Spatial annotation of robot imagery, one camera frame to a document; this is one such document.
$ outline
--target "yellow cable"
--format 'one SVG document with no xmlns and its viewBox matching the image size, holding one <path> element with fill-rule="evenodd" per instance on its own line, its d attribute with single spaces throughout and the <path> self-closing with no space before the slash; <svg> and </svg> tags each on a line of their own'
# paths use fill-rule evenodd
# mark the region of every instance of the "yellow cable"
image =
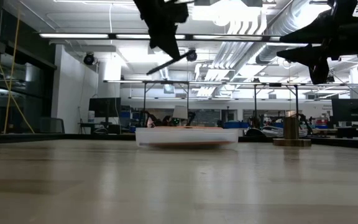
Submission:
<svg viewBox="0 0 358 224">
<path fill-rule="evenodd" d="M 16 105 L 16 108 L 19 110 L 24 122 L 26 123 L 26 125 L 30 128 L 31 132 L 33 134 L 35 134 L 34 130 L 31 128 L 31 125 L 27 122 L 23 112 L 20 110 L 19 105 L 17 104 L 15 98 L 12 96 L 12 92 L 11 92 L 11 88 L 12 88 L 12 77 L 13 77 L 13 71 L 14 71 L 14 64 L 15 64 L 15 58 L 16 58 L 16 48 L 17 48 L 17 36 L 19 34 L 19 24 L 20 24 L 20 9 L 18 9 L 18 15 L 17 15 L 17 27 L 16 27 L 16 37 L 15 37 L 15 45 L 14 45 L 14 50 L 13 50 L 13 62 L 12 62 L 12 68 L 11 68 L 11 78 L 9 80 L 9 85 L 6 81 L 6 77 L 5 77 L 5 73 L 4 70 L 2 69 L 1 66 L 1 62 L 0 62 L 0 71 L 4 77 L 4 81 L 5 81 L 5 85 L 7 87 L 8 90 L 8 101 L 7 101 L 7 106 L 6 106 L 6 116 L 5 116 L 5 127 L 4 127 L 4 134 L 6 134 L 6 126 L 7 126 L 7 118 L 8 118 L 8 112 L 9 112 L 9 106 L 10 106 L 10 102 L 11 102 L 11 98 L 13 100 L 13 102 Z"/>
</svg>

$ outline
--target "brass base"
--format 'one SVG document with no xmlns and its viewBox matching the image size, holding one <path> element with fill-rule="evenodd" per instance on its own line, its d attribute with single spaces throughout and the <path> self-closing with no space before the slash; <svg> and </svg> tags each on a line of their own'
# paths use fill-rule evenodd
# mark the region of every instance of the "brass base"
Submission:
<svg viewBox="0 0 358 224">
<path fill-rule="evenodd" d="M 273 139 L 274 146 L 310 147 L 310 139 Z"/>
</svg>

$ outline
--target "security camera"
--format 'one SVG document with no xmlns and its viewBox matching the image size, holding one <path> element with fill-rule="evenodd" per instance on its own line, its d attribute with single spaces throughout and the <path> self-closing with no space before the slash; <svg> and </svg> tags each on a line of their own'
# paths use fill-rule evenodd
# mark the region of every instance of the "security camera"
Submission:
<svg viewBox="0 0 358 224">
<path fill-rule="evenodd" d="M 94 56 L 93 52 L 86 53 L 84 58 L 85 65 L 95 65 L 98 62 L 98 59 Z"/>
<path fill-rule="evenodd" d="M 186 59 L 187 59 L 188 62 L 196 61 L 197 60 L 197 53 L 194 51 L 194 53 L 187 55 Z"/>
</svg>

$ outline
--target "brass cylinder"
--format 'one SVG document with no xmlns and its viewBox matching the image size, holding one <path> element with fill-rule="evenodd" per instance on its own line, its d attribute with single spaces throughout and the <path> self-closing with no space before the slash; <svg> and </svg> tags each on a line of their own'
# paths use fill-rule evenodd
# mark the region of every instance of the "brass cylinder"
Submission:
<svg viewBox="0 0 358 224">
<path fill-rule="evenodd" d="M 284 139 L 299 139 L 297 118 L 284 118 Z"/>
</svg>

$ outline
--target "wooden floor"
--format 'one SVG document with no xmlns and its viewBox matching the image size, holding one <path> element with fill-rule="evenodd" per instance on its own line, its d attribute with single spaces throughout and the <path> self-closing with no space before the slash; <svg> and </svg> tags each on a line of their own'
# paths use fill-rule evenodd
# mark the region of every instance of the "wooden floor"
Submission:
<svg viewBox="0 0 358 224">
<path fill-rule="evenodd" d="M 0 144 L 2 223 L 358 223 L 358 149 Z"/>
</svg>

